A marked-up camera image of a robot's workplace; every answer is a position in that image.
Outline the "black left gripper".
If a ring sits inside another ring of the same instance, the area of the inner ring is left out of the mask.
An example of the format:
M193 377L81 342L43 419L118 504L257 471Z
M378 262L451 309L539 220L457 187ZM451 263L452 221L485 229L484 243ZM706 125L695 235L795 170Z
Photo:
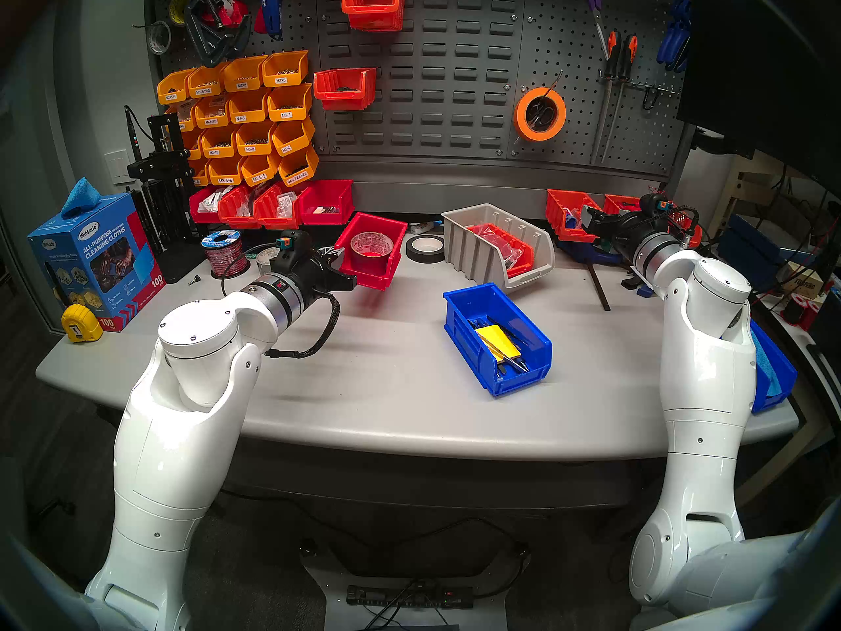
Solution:
M341 272L345 248L322 246L318 254L298 261L298 278L306 293L350 292L356 288L356 275Z

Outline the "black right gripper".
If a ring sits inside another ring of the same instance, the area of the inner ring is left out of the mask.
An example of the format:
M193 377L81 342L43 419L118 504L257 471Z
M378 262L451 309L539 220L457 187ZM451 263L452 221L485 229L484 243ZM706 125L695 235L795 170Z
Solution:
M607 215L594 206L581 207L581 228L601 229L601 236L591 231L593 252L598 256L633 258L637 248L649 236L661 232L661 220L641 210Z

